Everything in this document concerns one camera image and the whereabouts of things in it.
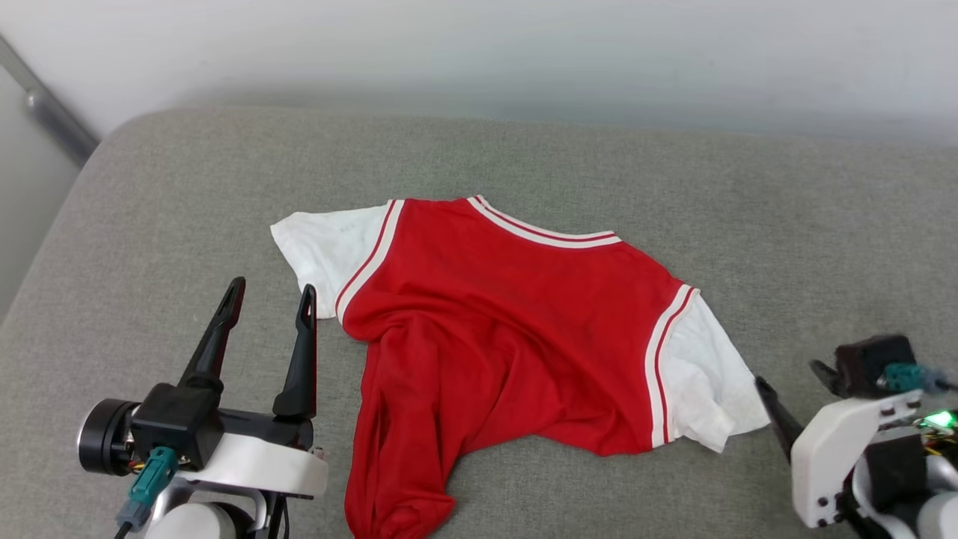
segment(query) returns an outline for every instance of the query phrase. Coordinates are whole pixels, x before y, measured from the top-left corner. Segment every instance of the couch cushion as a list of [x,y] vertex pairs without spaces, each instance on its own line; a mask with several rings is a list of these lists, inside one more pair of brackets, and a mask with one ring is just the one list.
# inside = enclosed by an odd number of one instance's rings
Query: couch cushion
[[[958,375],[958,152],[302,109],[146,116],[106,140],[0,328],[0,520],[11,537],[104,537],[130,479],[83,473],[75,435],[105,397],[175,381],[230,279],[248,279],[224,406],[267,411],[296,281],[269,226],[390,198],[482,193],[549,229],[614,229],[700,287],[742,356],[808,421],[832,400],[807,363],[905,332]],[[293,537],[344,537],[364,346],[320,329],[327,497]],[[599,458],[529,437],[463,458],[439,537],[806,537],[768,430],[723,455],[680,440]],[[820,534],[846,536],[843,527]]]

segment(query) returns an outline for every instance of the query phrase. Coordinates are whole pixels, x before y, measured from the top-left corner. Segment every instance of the wire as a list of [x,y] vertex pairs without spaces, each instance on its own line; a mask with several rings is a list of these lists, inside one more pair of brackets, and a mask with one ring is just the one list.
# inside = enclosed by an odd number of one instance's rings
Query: wire
[[132,472],[134,476],[139,476],[139,475],[140,475],[140,472],[142,472],[143,469],[144,469],[146,466],[147,466],[147,464],[146,464],[145,462],[143,462],[142,460],[131,460],[131,461],[126,465],[126,468],[127,468],[130,472]]
[[283,539],[289,539],[289,500],[283,504]]
[[120,526],[120,531],[117,531],[117,534],[113,536],[113,539],[124,539],[131,529],[133,529],[133,524],[124,522],[123,525]]

